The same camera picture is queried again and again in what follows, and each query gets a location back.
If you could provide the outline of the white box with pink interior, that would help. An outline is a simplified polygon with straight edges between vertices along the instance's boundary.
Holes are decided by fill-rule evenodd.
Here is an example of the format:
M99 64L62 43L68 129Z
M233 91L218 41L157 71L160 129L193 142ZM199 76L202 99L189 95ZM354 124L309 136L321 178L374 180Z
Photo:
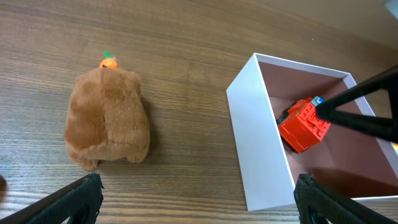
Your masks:
M397 197L391 143L332 125L323 141L294 153L276 117L297 100L330 99L356 85L347 72L255 53L227 88L248 210L288 207L300 174L313 174L355 200Z

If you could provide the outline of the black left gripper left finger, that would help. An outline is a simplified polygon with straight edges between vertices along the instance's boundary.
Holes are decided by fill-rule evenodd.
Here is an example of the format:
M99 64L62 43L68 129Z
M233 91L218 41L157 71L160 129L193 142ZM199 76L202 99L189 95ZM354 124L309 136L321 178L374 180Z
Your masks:
M99 174L91 173L28 207L1 224L95 224L103 203Z

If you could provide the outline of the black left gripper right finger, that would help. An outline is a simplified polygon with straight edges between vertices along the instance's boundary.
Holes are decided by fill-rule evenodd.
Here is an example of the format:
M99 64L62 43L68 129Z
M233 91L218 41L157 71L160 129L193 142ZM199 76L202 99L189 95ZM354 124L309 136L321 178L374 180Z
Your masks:
M397 224L342 193L327 187L312 174L300 174L294 199L301 224Z

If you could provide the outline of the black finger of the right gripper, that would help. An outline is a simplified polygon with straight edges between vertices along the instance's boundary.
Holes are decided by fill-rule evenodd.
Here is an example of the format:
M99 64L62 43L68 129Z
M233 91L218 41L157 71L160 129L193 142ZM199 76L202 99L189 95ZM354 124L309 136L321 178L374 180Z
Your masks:
M389 95L391 118L338 111L337 107L378 90ZM386 141L397 142L397 66L346 90L316 106L317 116L325 121Z

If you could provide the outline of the brown plush toy with carrot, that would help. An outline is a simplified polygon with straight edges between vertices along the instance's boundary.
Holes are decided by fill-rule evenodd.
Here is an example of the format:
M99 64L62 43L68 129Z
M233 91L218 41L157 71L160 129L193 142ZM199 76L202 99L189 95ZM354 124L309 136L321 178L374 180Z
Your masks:
M63 136L68 156L84 170L122 158L142 162L150 148L150 122L140 75L119 68L104 51L99 67L75 80Z

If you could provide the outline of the red toy truck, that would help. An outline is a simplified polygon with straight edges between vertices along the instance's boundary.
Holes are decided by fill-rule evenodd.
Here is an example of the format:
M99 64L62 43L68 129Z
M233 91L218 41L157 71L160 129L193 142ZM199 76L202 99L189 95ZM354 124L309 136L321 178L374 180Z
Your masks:
M296 153L320 143L331 123L317 116L316 108L324 99L319 96L297 100L276 117L275 121L282 139Z

